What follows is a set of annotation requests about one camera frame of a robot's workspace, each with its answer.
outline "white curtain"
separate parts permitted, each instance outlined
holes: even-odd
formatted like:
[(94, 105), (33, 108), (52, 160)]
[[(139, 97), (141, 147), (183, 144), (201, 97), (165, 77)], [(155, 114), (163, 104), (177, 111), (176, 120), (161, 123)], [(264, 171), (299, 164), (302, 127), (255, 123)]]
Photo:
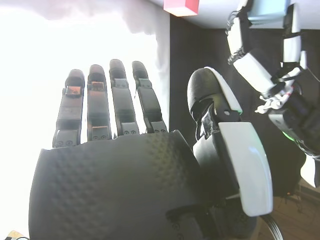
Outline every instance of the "white curtain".
[[(144, 63), (169, 128), (168, 13), (144, 0), (1, 1), (0, 238), (11, 230), (29, 235), (33, 174), (40, 149), (51, 148), (69, 71), (80, 69), (88, 76), (90, 66), (99, 64), (108, 79), (111, 59), (124, 63), (133, 98), (131, 63)], [(143, 132), (141, 108), (134, 106)]]

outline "pink block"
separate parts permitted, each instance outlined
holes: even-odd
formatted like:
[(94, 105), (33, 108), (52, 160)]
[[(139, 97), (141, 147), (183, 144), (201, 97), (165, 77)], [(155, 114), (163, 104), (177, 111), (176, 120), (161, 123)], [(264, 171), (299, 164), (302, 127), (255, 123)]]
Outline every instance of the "pink block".
[(198, 15), (199, 0), (164, 0), (163, 9), (177, 17)]

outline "black curtain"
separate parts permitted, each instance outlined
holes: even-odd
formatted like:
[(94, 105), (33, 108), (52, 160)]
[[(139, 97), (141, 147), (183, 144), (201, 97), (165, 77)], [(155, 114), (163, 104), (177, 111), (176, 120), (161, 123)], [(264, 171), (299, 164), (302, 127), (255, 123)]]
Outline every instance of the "black curtain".
[[(264, 51), (270, 64), (280, 66), (282, 58), (282, 31), (280, 29), (252, 29), (251, 44)], [(303, 45), (307, 50), (308, 67), (319, 76), (320, 31), (303, 31)], [(272, 123), (267, 114), (255, 113), (263, 102), (257, 93), (229, 66), (230, 54), (224, 29), (203, 29), (182, 18), (170, 17), (170, 130), (179, 129), (192, 147), (196, 142), (196, 124), (189, 114), (187, 86), (191, 74), (199, 68), (210, 66), (223, 75), (242, 109), (242, 119), (252, 122), (268, 157), (275, 196), (292, 193), (300, 179), (304, 154)], [(304, 96), (319, 103), (319, 83), (310, 73), (298, 79)]]

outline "robotic arm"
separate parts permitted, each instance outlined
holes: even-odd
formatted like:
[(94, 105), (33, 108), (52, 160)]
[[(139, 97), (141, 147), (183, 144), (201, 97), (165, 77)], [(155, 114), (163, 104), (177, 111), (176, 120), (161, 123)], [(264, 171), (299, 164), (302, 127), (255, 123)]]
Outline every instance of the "robotic arm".
[[(250, 44), (249, 27), (283, 19), (283, 51), (279, 69), (271, 69), (266, 57)], [(226, 30), (231, 55), (228, 63), (260, 92), (265, 104), (257, 113), (270, 120), (306, 154), (301, 176), (320, 186), (320, 111), (294, 91), (295, 77), (307, 69), (301, 51), (299, 8), (288, 0), (248, 0), (231, 13)]]

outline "wooden floor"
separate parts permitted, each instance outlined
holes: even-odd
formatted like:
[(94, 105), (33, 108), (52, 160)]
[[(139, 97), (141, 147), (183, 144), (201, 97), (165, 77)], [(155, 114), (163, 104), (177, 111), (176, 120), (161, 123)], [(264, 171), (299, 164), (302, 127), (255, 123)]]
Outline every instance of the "wooden floor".
[[(284, 240), (320, 240), (320, 202), (275, 197), (271, 215), (278, 223)], [(273, 240), (264, 222), (257, 239)]]

